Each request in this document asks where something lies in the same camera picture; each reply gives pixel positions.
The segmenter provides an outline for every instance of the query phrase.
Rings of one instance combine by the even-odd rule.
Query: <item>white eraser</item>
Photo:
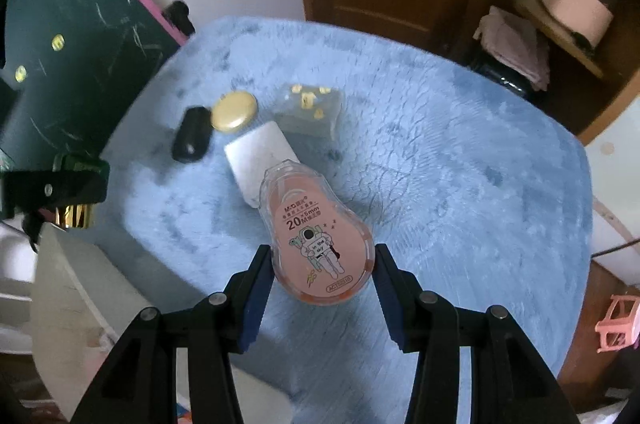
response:
[[[252,208],[260,205],[264,172],[290,159],[300,162],[275,121],[251,130],[225,146],[242,198]]]

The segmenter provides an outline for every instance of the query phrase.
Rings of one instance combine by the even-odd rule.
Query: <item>pink plastic stool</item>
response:
[[[604,319],[596,323],[596,332],[600,334],[598,353],[631,346],[640,334],[640,297],[613,295],[611,299],[611,306]],[[618,312],[612,317],[616,308]]]

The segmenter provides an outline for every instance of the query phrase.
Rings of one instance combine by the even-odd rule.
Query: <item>metal screw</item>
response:
[[[222,305],[226,302],[226,294],[224,292],[214,292],[209,296],[209,303],[213,306]]]
[[[504,319],[509,315],[509,311],[504,308],[502,305],[493,305],[490,309],[491,315],[494,318]]]
[[[420,292],[418,299],[423,303],[427,303],[427,305],[433,305],[438,302],[438,295],[432,290],[425,290]]]
[[[142,309],[140,312],[140,319],[143,321],[151,321],[158,315],[158,309],[153,307],[147,307],[146,309]]]

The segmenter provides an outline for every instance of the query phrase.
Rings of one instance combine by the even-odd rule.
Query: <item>gold magnet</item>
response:
[[[51,40],[51,46],[56,52],[60,52],[65,47],[65,39],[62,34],[56,34]]]
[[[231,92],[211,109],[211,125],[224,133],[240,130],[254,119],[257,111],[258,102],[249,92]]]
[[[20,65],[18,68],[15,69],[15,80],[18,81],[18,83],[21,83],[26,78],[27,78],[27,69],[24,68],[24,66]]]
[[[92,204],[56,208],[56,225],[65,229],[69,227],[87,229],[93,222],[93,211]]]
[[[316,100],[316,94],[313,92],[303,92],[300,95],[300,107],[303,110],[311,110],[314,107],[314,101]]]

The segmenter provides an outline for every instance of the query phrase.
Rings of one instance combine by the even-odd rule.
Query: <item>black rubber object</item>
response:
[[[184,112],[175,135],[171,157],[183,164],[197,162],[204,157],[211,140],[211,112],[204,106],[194,106]]]

